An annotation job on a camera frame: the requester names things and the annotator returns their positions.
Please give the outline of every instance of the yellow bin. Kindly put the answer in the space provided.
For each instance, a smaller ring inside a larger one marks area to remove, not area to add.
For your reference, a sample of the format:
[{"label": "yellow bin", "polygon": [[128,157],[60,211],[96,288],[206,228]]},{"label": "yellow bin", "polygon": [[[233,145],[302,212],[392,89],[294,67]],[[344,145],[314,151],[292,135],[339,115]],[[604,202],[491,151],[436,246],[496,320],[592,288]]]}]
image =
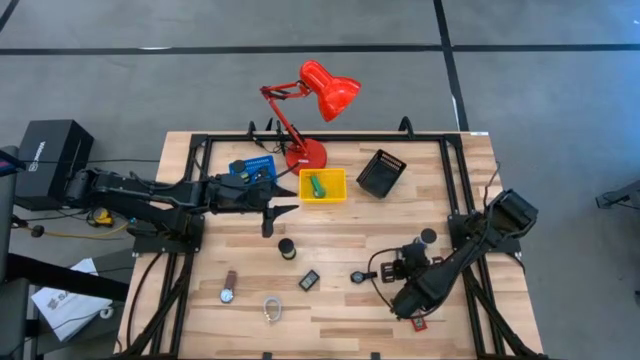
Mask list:
[{"label": "yellow bin", "polygon": [[[327,192],[323,198],[313,196],[311,177],[316,176]],[[347,175],[344,169],[302,169],[298,179],[300,200],[308,203],[337,203],[347,199]]]}]

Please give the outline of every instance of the black floor line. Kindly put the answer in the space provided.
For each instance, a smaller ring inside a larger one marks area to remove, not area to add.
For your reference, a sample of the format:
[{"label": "black floor line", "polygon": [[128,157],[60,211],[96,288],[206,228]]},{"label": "black floor line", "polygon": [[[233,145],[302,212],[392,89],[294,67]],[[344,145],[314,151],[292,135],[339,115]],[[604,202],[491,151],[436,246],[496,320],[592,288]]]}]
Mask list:
[{"label": "black floor line", "polygon": [[464,109],[464,100],[462,100],[462,90],[460,89],[460,80],[458,79],[458,70],[456,69],[456,61],[453,58],[453,50],[451,46],[451,38],[449,37],[449,28],[447,27],[447,19],[444,15],[444,6],[442,0],[433,0],[433,6],[436,10],[436,18],[438,20],[438,30],[440,31],[440,39],[442,41],[442,52],[444,54],[444,63],[447,67],[447,77],[449,78],[449,88],[451,96],[454,99],[454,108],[456,111],[456,120],[458,122],[458,130],[469,131],[469,123],[467,122],[467,112]]},{"label": "black floor line", "polygon": [[454,52],[640,51],[640,44],[453,45]]},{"label": "black floor line", "polygon": [[274,46],[205,46],[149,48],[67,48],[0,49],[4,56],[50,55],[207,55],[207,54],[292,54],[292,53],[367,53],[442,51],[429,44],[360,44],[360,45],[274,45]]},{"label": "black floor line", "polygon": [[0,16],[0,31],[2,31],[2,29],[4,29],[5,25],[7,25],[7,21],[9,21],[9,18],[11,17],[11,14],[13,14],[13,10],[16,9],[16,6],[18,6],[19,2],[20,2],[20,0],[11,0],[9,5],[7,5],[7,8],[4,9],[4,12],[2,13],[2,16]]}]

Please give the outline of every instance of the small black cup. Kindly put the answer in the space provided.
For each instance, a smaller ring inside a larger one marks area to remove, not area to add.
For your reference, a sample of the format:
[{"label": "small black cup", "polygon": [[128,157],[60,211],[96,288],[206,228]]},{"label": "small black cup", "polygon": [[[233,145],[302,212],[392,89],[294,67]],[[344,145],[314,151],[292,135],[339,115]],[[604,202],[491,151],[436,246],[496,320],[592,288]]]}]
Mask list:
[{"label": "small black cup", "polygon": [[278,250],[285,260],[293,260],[296,257],[296,248],[293,246],[293,240],[284,238],[278,243]]}]

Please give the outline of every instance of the green object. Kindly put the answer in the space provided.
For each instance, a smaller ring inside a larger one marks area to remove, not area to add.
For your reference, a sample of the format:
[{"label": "green object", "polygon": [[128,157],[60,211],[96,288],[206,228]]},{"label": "green object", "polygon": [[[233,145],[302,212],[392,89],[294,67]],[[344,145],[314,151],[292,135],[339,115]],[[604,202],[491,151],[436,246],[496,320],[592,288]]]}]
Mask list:
[{"label": "green object", "polygon": [[311,186],[313,186],[313,196],[316,199],[322,199],[327,196],[327,192],[324,190],[320,184],[320,180],[318,180],[318,177],[315,175],[311,176]]}]

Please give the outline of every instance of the table frame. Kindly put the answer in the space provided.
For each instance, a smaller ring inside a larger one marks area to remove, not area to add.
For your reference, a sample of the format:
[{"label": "table frame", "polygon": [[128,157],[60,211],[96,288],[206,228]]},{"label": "table frame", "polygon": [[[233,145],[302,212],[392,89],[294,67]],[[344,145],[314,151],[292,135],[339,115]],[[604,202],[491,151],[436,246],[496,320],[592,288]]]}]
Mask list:
[{"label": "table frame", "polygon": [[[271,130],[272,121],[269,121],[266,131]],[[462,180],[462,192],[464,196],[464,202],[466,205],[466,213],[470,214],[475,212],[475,205],[473,201],[473,194],[471,191],[471,183],[469,180],[469,174],[467,171],[467,165],[465,161],[462,139],[459,133],[415,133],[413,126],[409,118],[404,117],[400,122],[398,133],[313,133],[307,136],[313,137],[318,141],[428,141],[437,142],[440,147],[440,155],[442,157],[442,165],[444,171],[444,177],[447,187],[447,194],[449,198],[449,205],[451,208],[451,216],[460,215],[460,208],[458,205],[458,198],[455,189],[454,175],[451,167],[451,160],[449,157],[448,146],[451,145],[455,151],[456,160],[459,168],[459,176]],[[204,179],[208,176],[209,163],[211,160],[213,144],[215,142],[241,142],[241,141],[290,141],[290,136],[284,134],[278,130],[274,134],[259,134],[256,133],[256,126],[251,121],[249,123],[249,129],[246,134],[193,134],[189,144],[189,154],[187,156],[187,163],[185,166],[185,178],[192,180],[192,174],[195,167],[195,155],[199,147],[203,147],[202,155],[202,172],[200,173],[200,179]],[[175,312],[175,322],[171,335],[170,355],[177,358],[180,348],[180,338],[182,334],[182,328],[184,325],[184,318],[186,312],[187,298],[189,294],[189,281],[191,277],[191,270],[193,267],[194,253],[185,254],[183,268],[181,270],[181,276],[172,284],[174,278],[175,268],[177,263],[178,254],[169,254],[167,265],[165,267],[165,274],[162,284],[162,290],[160,293],[160,302],[158,312],[152,317],[149,325],[145,330],[148,340],[151,340],[150,354],[157,355],[159,358],[163,355],[160,354],[160,345],[162,342],[162,334],[164,327],[164,317],[168,313],[169,309],[173,306],[177,300],[177,308]],[[491,286],[491,278],[489,276],[489,268],[487,260],[482,256],[478,261],[478,272],[480,275],[480,281],[482,287],[480,288],[471,267],[468,267],[463,271],[463,279],[465,285],[465,293],[467,299],[467,307],[469,312],[469,320],[471,323],[471,329],[473,333],[473,342],[478,359],[532,359],[531,355],[524,355],[519,349],[513,349],[515,356],[506,355],[503,337],[513,348],[521,346],[526,348],[519,338],[509,328],[506,321],[500,316],[495,307],[495,299],[493,289]],[[487,310],[489,314],[489,323],[491,329],[491,338],[494,345],[495,354],[487,353],[484,343],[484,334],[482,332],[480,315],[478,313],[478,306],[476,303],[478,299]],[[271,353],[265,352],[263,359],[270,359]],[[380,353],[372,353],[372,359],[379,359]]]}]

